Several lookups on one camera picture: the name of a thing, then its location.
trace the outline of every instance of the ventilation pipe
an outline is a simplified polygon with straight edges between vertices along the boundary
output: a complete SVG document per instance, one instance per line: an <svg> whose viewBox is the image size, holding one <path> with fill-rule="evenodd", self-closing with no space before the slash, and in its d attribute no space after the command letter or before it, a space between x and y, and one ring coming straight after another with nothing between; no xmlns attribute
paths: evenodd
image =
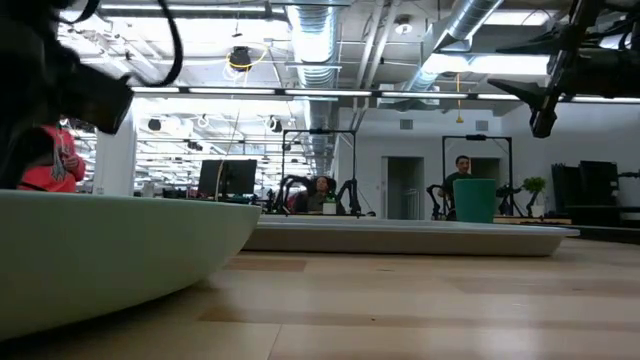
<svg viewBox="0 0 640 360"><path fill-rule="evenodd" d="M337 70L322 64L337 60L338 8L332 6L288 6L292 27L295 59L313 66L298 67L298 79L303 88L330 89L336 86ZM306 101L304 114L307 128L333 129L337 125L337 108L328 101ZM316 173L325 174L331 168L330 149L335 137L311 136L311 149Z"/></svg>
<svg viewBox="0 0 640 360"><path fill-rule="evenodd" d="M425 34L425 58L420 69L407 81L404 91L424 92L435 83L439 73L429 72L426 63L437 50L469 41L503 0L456 0L451 15L440 24L431 24Z"/></svg>

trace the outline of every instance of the green plant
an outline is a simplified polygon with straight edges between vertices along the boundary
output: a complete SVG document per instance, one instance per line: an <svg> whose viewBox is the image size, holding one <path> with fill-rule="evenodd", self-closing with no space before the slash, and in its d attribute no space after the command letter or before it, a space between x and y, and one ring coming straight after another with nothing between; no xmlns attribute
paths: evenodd
<svg viewBox="0 0 640 360"><path fill-rule="evenodd" d="M541 177L530 177L524 179L522 187L531 194L540 193L547 187L547 180Z"/></svg>

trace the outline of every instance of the white pillar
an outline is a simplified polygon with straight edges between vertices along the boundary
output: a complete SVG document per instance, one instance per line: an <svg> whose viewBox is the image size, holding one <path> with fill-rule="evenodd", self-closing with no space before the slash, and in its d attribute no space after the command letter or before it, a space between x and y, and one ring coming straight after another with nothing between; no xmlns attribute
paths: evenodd
<svg viewBox="0 0 640 360"><path fill-rule="evenodd" d="M133 106L118 133L98 133L93 194L133 196L137 126Z"/></svg>

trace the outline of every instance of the red shirt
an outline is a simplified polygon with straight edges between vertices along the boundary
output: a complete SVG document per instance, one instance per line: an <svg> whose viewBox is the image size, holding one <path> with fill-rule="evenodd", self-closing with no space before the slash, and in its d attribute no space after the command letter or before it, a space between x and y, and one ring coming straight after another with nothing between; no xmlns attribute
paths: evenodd
<svg viewBox="0 0 640 360"><path fill-rule="evenodd" d="M84 179L85 164L76 154L73 137L67 130L57 129L55 126L43 126L55 141L61 161L53 166L37 166L29 169L22 182L35 185L50 192L76 192L76 182ZM72 170L66 170L62 165L62 159L76 157L78 166ZM21 190L33 190L20 186Z"/></svg>

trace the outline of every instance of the potted plant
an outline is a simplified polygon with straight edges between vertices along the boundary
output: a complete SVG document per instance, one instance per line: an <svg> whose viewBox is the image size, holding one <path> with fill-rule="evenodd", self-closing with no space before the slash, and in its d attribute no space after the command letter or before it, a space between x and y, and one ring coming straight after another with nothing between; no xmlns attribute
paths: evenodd
<svg viewBox="0 0 640 360"><path fill-rule="evenodd" d="M541 177L524 179L522 187L531 194L531 200L527 204L529 217L539 218L544 216L544 204L537 203L538 195L547 187L547 180Z"/></svg>

